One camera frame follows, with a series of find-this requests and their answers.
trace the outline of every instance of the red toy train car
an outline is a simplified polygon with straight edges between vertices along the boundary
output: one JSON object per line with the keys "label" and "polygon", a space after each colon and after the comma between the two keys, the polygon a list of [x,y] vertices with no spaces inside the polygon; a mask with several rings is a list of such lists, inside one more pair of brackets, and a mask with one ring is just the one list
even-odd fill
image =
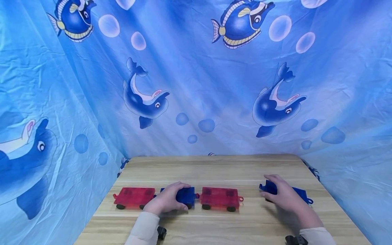
{"label": "red toy train car", "polygon": [[113,194],[116,208],[137,208],[144,206],[155,197],[154,188],[123,187],[118,195]]}
{"label": "red toy train car", "polygon": [[203,187],[200,197],[202,209],[226,208],[229,212],[235,212],[243,200],[242,196],[238,196],[237,189],[213,187]]}

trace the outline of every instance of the toy train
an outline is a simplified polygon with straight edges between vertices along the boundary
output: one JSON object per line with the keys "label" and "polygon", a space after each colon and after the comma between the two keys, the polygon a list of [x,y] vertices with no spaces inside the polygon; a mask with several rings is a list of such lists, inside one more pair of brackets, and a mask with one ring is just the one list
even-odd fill
{"label": "toy train", "polygon": [[[266,180],[265,185],[260,184],[259,188],[274,195],[278,192],[276,185],[269,180]],[[307,197],[305,190],[295,187],[293,189],[307,204],[313,204],[313,200]],[[118,195],[113,194],[114,204],[118,209],[143,209],[155,196],[154,188],[140,187],[123,187]],[[195,199],[200,199],[201,208],[204,210],[224,208],[229,212],[238,210],[240,202],[244,201],[244,198],[238,195],[237,189],[228,188],[203,187],[199,195],[195,193],[194,187],[190,187],[179,190],[176,195],[176,200],[185,204],[188,209],[194,207]]]}

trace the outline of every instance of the person's right hand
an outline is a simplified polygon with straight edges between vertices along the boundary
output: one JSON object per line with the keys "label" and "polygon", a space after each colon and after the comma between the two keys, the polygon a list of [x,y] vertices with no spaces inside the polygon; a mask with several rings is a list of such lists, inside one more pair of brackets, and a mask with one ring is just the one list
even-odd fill
{"label": "person's right hand", "polygon": [[279,175],[264,175],[264,177],[276,185],[278,194],[273,195],[268,192],[262,192],[262,197],[274,202],[276,205],[289,212],[296,212],[303,208],[304,205],[308,206],[297,192],[295,192],[294,189]]}
{"label": "person's right hand", "polygon": [[170,212],[175,209],[188,210],[188,207],[185,204],[179,203],[176,200],[176,195],[182,188],[190,187],[190,185],[181,182],[168,185],[161,193],[147,203],[143,211],[159,216],[163,212]]}

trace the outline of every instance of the blue toy train car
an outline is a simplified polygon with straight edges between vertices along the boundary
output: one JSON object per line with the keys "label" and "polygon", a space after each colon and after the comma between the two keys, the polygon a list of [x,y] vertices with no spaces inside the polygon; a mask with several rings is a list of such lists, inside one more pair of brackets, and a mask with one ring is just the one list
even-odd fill
{"label": "blue toy train car", "polygon": [[188,209],[191,209],[195,205],[195,199],[199,198],[199,194],[195,194],[195,188],[183,188],[177,192],[176,200],[180,203],[185,204]]}
{"label": "blue toy train car", "polygon": [[[273,195],[276,195],[278,193],[278,189],[276,188],[276,185],[269,180],[265,181],[265,185],[260,184],[259,188],[265,192],[271,193]],[[313,204],[313,200],[308,198],[306,195],[306,191],[302,189],[298,189],[293,187],[293,189],[297,192],[297,194],[306,202],[307,204]]]}

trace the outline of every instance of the translucent red plastic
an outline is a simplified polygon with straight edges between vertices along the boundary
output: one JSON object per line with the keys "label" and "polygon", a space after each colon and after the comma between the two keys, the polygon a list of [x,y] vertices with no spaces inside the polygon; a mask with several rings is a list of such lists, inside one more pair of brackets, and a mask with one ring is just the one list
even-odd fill
{"label": "translucent red plastic", "polygon": [[203,187],[200,202],[202,205],[210,205],[211,207],[240,207],[242,196],[238,196],[237,189]]}
{"label": "translucent red plastic", "polygon": [[123,187],[118,195],[113,194],[114,204],[120,204],[125,207],[139,207],[146,205],[154,198],[154,188],[137,188]]}

